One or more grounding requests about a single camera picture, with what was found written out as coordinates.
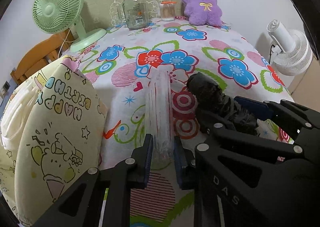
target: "floral bedsheet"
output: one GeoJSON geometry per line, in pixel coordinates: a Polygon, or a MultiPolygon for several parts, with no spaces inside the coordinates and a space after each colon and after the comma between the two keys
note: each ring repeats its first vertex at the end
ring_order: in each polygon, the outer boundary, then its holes
{"type": "MultiPolygon", "coordinates": [[[[193,73],[210,76],[231,97],[293,101],[268,61],[226,23],[193,26],[176,17],[172,22],[153,20],[136,31],[116,26],[83,51],[65,54],[80,61],[80,71],[110,107],[100,169],[115,166],[143,144],[145,89],[156,69],[169,73],[174,132],[191,150],[205,139],[194,114],[197,101],[186,90],[193,73]]],[[[259,130],[262,137],[292,142],[271,121],[260,122],[259,130]]],[[[172,163],[151,168],[147,188],[132,191],[131,226],[193,226],[193,202],[192,191],[179,189],[172,163]]]]}

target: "red flower pattern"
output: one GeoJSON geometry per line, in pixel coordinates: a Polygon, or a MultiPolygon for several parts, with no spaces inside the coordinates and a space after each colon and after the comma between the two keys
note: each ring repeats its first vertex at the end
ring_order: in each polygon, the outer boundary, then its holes
{"type": "Polygon", "coordinates": [[[144,66],[149,64],[157,68],[163,61],[161,60],[162,52],[159,50],[150,50],[148,52],[140,53],[138,56],[138,65],[144,66]]]}
{"type": "Polygon", "coordinates": [[[97,42],[94,42],[93,44],[89,45],[84,51],[81,53],[83,55],[87,54],[90,52],[95,46],[97,45],[97,42]]]}
{"type": "Polygon", "coordinates": [[[271,76],[272,78],[278,83],[281,84],[282,86],[285,87],[283,81],[280,79],[280,77],[276,74],[276,71],[270,66],[270,65],[266,65],[267,69],[271,72],[271,76]]]}

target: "power cord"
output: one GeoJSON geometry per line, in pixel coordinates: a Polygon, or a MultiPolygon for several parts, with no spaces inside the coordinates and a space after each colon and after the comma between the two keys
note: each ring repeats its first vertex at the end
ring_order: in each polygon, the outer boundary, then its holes
{"type": "Polygon", "coordinates": [[[66,43],[73,43],[74,41],[76,41],[76,39],[74,39],[73,41],[65,41],[66,43]]]}
{"type": "Polygon", "coordinates": [[[274,44],[272,44],[271,47],[270,47],[269,64],[270,64],[270,62],[271,62],[271,50],[272,50],[273,47],[276,47],[276,46],[275,46],[274,44]]]}
{"type": "Polygon", "coordinates": [[[62,46],[63,46],[63,44],[64,44],[65,42],[67,42],[66,40],[67,40],[67,38],[68,38],[69,33],[70,33],[70,29],[69,29],[69,31],[68,31],[68,33],[67,33],[66,38],[64,39],[64,41],[63,41],[63,43],[62,43],[62,45],[61,45],[61,47],[60,47],[60,50],[59,50],[59,53],[58,53],[58,58],[61,57],[61,56],[60,56],[60,52],[61,52],[62,46]]]}

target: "white cloth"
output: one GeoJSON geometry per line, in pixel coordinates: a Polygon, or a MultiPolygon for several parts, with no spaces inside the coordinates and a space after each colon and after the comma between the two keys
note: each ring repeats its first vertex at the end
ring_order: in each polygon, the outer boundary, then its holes
{"type": "Polygon", "coordinates": [[[25,124],[38,97],[38,88],[29,80],[8,105],[1,121],[4,149],[18,150],[25,124]]]}

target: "cotton swab container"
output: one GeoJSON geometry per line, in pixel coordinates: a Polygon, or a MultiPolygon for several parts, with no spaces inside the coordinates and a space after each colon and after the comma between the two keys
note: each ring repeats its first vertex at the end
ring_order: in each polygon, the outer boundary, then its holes
{"type": "Polygon", "coordinates": [[[162,21],[173,21],[175,19],[174,7],[177,2],[164,1],[160,4],[160,15],[162,21]]]}

